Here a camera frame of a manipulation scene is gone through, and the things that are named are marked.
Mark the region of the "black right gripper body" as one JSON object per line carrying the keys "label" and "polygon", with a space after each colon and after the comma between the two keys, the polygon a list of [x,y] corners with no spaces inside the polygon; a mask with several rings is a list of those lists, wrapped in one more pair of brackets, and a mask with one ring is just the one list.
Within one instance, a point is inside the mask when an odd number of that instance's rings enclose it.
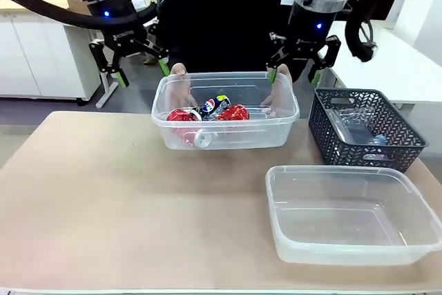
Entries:
{"label": "black right gripper body", "polygon": [[286,51],[290,57],[313,57],[325,46],[336,12],[310,11],[295,3],[291,8],[286,34]]}

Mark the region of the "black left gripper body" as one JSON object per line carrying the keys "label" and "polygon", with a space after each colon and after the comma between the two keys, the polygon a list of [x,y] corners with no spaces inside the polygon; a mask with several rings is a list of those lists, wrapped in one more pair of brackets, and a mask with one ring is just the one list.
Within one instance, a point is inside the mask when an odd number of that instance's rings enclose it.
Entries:
{"label": "black left gripper body", "polygon": [[[105,21],[136,15],[132,0],[97,0],[88,4],[92,16]],[[147,53],[146,29],[141,24],[112,25],[101,29],[104,45],[113,51],[113,58]]]}

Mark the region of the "clear plastic bin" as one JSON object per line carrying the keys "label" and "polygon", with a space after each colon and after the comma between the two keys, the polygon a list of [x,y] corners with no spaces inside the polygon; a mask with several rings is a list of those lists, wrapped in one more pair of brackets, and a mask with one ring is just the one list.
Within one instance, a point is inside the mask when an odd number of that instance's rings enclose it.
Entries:
{"label": "clear plastic bin", "polygon": [[276,251],[287,263],[411,265],[442,251],[442,220],[394,169],[275,166],[265,182]]}
{"label": "clear plastic bin", "polygon": [[[218,96],[243,106],[247,120],[174,120],[194,106],[211,106]],[[300,116],[290,80],[282,73],[189,73],[163,77],[151,116],[173,150],[258,149],[282,146]]]}

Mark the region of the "black plastic mesh basket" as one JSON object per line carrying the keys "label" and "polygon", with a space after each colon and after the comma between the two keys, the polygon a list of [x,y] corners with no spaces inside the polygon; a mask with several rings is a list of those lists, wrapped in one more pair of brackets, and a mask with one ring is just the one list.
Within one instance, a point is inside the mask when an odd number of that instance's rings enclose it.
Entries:
{"label": "black plastic mesh basket", "polygon": [[[326,114],[327,109],[373,107],[371,130],[384,135],[386,146],[379,146],[390,161],[365,161],[376,146],[342,141]],[[427,147],[424,137],[401,115],[380,91],[371,89],[317,88],[309,115],[309,127],[325,164],[334,166],[384,167],[405,172]]]}

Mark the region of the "person's right hand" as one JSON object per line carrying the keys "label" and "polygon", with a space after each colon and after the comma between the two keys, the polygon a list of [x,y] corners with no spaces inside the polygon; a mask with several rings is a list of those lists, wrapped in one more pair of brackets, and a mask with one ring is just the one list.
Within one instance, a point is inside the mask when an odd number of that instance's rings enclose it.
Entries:
{"label": "person's right hand", "polygon": [[171,67],[171,75],[179,78],[166,87],[166,101],[170,109],[196,107],[198,103],[191,94],[191,81],[185,77],[186,67],[183,63],[176,63]]}

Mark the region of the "person's left hand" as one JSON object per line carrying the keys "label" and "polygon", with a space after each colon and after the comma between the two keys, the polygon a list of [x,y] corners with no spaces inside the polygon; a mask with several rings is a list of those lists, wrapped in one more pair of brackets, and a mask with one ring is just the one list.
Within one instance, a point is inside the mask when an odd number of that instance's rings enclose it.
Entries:
{"label": "person's left hand", "polygon": [[[284,75],[289,81],[289,85],[293,88],[293,79],[286,64],[279,65],[277,72]],[[262,102],[261,106],[266,106],[265,114],[268,118],[275,118],[283,116],[285,109],[285,89],[284,84],[277,81],[272,84],[271,93]]]}

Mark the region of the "crushed red can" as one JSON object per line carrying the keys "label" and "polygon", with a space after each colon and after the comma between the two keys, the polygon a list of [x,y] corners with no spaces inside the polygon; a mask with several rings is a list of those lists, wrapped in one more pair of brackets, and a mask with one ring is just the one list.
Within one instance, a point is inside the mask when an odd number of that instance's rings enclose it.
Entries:
{"label": "crushed red can", "polygon": [[224,112],[216,117],[218,121],[242,121],[249,120],[250,114],[248,110],[241,104],[228,107]]}
{"label": "crushed red can", "polygon": [[[197,121],[201,121],[201,115],[194,109],[192,108],[189,111],[185,111],[182,109],[175,109],[173,111],[171,111],[169,113],[169,115],[167,116],[167,121],[170,122],[197,122]],[[199,130],[199,128],[196,127],[175,127],[172,128],[172,132],[174,132],[174,134],[177,135],[187,135],[187,134],[194,134]]]}

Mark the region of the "white desk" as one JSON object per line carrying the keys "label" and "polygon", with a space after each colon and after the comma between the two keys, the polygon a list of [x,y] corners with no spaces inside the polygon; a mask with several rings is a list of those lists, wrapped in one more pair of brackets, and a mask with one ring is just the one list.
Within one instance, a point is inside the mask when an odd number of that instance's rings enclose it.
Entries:
{"label": "white desk", "polygon": [[345,88],[374,89],[390,101],[404,104],[442,103],[442,67],[395,36],[391,30],[373,26],[372,60],[353,57],[345,43],[345,23],[335,21],[329,31],[342,42],[334,66],[336,79]]}

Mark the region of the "person in black top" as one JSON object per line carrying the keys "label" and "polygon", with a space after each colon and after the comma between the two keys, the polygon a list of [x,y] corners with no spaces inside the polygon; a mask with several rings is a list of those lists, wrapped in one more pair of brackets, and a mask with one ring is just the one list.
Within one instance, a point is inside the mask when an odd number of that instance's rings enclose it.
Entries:
{"label": "person in black top", "polygon": [[287,34],[291,8],[280,0],[165,0],[159,37],[168,65],[188,73],[265,71],[277,47],[269,33]]}

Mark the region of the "crushed blue Pepsi can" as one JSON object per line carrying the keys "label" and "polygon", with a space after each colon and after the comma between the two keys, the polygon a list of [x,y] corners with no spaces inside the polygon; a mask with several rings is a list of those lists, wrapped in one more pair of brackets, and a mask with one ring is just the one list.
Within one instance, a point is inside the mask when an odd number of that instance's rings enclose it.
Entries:
{"label": "crushed blue Pepsi can", "polygon": [[208,99],[203,105],[196,107],[195,110],[203,121],[211,121],[215,120],[230,106],[230,99],[226,95],[218,95]]}

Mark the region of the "white cabinet with wooden top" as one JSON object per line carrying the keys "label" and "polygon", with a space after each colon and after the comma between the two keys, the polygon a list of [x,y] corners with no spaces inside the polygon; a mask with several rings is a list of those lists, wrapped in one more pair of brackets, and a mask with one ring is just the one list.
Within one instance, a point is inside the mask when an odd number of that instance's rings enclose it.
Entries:
{"label": "white cabinet with wooden top", "polygon": [[0,97],[82,99],[101,81],[90,31],[0,0]]}

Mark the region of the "clear bottle with white cap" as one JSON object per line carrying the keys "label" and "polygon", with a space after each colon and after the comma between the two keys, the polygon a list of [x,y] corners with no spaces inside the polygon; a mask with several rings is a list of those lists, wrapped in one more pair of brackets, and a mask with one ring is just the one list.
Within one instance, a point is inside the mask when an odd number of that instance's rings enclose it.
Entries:
{"label": "clear bottle with white cap", "polygon": [[250,120],[220,121],[213,126],[203,126],[191,142],[199,150],[238,150],[275,147],[280,140],[264,113],[252,113]]}

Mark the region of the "crushed clear bluish bottle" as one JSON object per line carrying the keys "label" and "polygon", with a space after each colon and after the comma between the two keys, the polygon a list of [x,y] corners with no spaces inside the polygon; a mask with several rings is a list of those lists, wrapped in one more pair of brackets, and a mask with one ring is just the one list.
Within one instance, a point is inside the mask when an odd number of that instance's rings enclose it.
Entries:
{"label": "crushed clear bluish bottle", "polygon": [[383,154],[379,146],[387,145],[387,138],[384,135],[376,135],[371,140],[369,140],[366,145],[368,146],[376,146],[374,149],[374,153],[366,153],[363,156],[365,161],[390,161],[390,156]]}

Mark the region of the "white board panel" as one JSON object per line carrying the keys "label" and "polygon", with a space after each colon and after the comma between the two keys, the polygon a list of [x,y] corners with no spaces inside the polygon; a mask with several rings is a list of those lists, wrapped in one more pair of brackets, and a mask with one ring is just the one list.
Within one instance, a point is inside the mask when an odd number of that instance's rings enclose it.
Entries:
{"label": "white board panel", "polygon": [[432,2],[433,0],[394,0],[385,19],[386,26],[399,32],[418,32]]}

